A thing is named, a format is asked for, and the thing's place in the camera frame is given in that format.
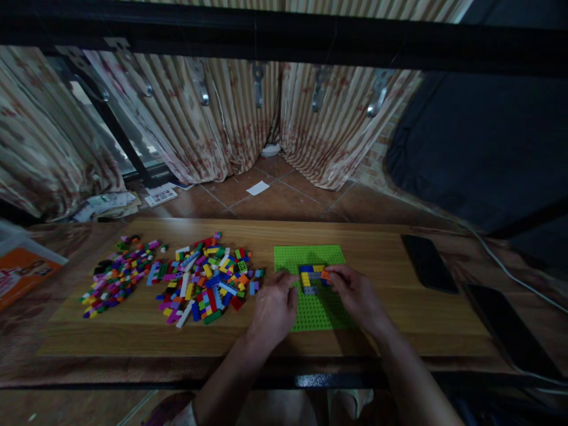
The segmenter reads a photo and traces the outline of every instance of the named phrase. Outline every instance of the floral curtain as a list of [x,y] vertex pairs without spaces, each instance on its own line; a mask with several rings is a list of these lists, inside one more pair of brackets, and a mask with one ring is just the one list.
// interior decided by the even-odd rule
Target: floral curtain
[[0,46],[0,196],[46,220],[124,190],[115,160],[35,48]]
[[[305,12],[328,15],[459,22],[473,0],[196,0],[179,3]],[[119,55],[85,52],[112,96],[152,141],[172,172],[182,181],[222,181],[252,167],[267,142],[282,145],[286,161],[313,184],[339,189],[353,174],[418,72],[397,70],[379,114],[366,109],[373,95],[375,71],[336,66],[324,85],[318,113],[311,111],[315,67],[302,63],[268,63],[262,80],[264,106],[255,107],[251,64],[242,60],[199,59],[205,68],[209,106],[201,106],[187,57],[136,54],[154,97],[135,68]]]

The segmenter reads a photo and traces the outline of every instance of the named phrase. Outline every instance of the orange box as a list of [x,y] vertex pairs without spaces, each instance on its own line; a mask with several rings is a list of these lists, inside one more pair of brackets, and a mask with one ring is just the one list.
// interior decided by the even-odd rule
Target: orange box
[[26,230],[0,221],[0,311],[67,263],[28,235]]

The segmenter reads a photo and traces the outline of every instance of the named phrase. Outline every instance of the black phone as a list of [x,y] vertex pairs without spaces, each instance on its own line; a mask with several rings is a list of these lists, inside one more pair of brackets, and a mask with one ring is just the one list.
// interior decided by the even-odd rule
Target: black phone
[[401,239],[423,286],[446,293],[459,293],[432,240],[415,235],[401,235]]
[[509,362],[523,372],[555,380],[564,379],[503,293],[474,284],[467,284],[465,288],[477,313]]

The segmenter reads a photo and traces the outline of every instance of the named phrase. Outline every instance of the person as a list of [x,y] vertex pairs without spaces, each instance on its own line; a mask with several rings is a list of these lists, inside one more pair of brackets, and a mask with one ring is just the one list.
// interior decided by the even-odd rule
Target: person
[[[463,425],[408,340],[391,321],[368,277],[345,264],[325,268],[333,290],[376,342],[403,425]],[[296,320],[297,275],[278,272],[257,294],[253,321],[195,399],[171,422],[176,426],[235,424],[260,369]]]

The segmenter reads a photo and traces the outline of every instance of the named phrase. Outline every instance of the floor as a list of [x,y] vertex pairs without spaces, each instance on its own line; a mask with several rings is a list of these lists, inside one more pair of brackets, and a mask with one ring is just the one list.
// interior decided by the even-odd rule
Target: floor
[[[270,188],[257,196],[246,190],[263,180]],[[131,189],[144,195],[139,183]],[[226,218],[406,224],[457,230],[445,219],[391,196],[348,181],[340,191],[309,183],[281,157],[261,159],[243,175],[222,183],[177,190],[178,198],[154,208],[146,204],[134,217]],[[5,425],[140,425],[170,391],[0,391]],[[285,393],[283,398],[296,398]]]
[[[264,181],[269,189],[253,196],[247,189]],[[143,191],[139,183],[129,185]],[[339,191],[312,185],[280,156],[260,159],[247,173],[224,182],[177,190],[178,198],[134,217],[223,218],[283,221],[326,221],[404,224],[457,230],[444,218],[404,201],[348,181]]]

